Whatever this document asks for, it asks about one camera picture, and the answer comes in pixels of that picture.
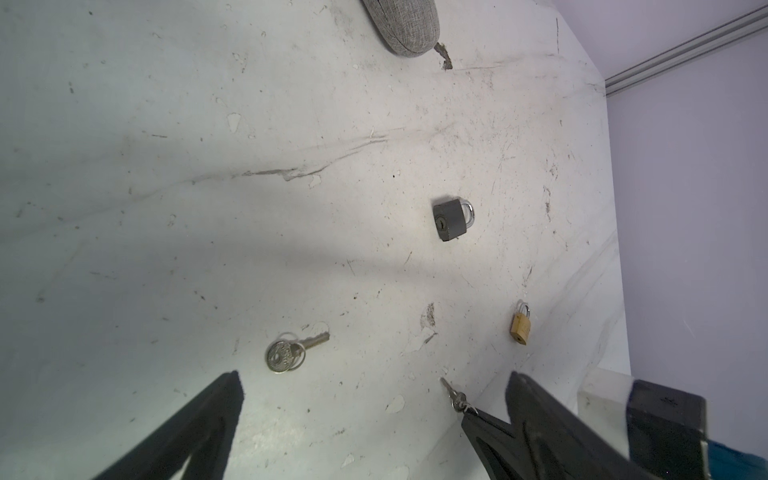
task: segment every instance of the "purple wall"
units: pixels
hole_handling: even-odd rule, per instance
[[[553,2],[604,78],[766,4],[766,0]]]
[[[608,99],[634,376],[768,457],[768,32]]]

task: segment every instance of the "black padlock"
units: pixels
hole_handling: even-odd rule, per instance
[[[464,207],[469,210],[469,220],[464,215]],[[475,209],[467,200],[457,198],[432,207],[435,226],[440,240],[447,242],[467,232],[475,222]]]

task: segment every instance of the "gray fabric object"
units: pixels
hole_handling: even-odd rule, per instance
[[[396,54],[418,57],[440,38],[435,0],[362,0],[384,40]]]

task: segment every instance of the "padlock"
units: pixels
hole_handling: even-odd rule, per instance
[[[469,212],[469,219],[464,215],[464,207]],[[435,217],[435,227],[440,240],[447,242],[467,232],[475,222],[475,209],[467,200],[456,198],[444,204],[432,207]]]
[[[512,338],[515,339],[515,342],[520,343],[521,345],[526,345],[528,343],[528,334],[531,332],[530,316],[531,309],[528,307],[527,303],[523,302],[520,303],[518,311],[515,313],[515,316],[512,317],[512,327],[509,329],[509,332],[512,335]]]

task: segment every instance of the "gold padlock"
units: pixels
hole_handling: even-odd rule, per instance
[[[509,329],[509,332],[512,338],[515,339],[515,342],[521,345],[528,343],[528,334],[531,332],[531,320],[528,319],[530,316],[531,309],[527,303],[522,302],[515,316],[512,317],[512,327]]]

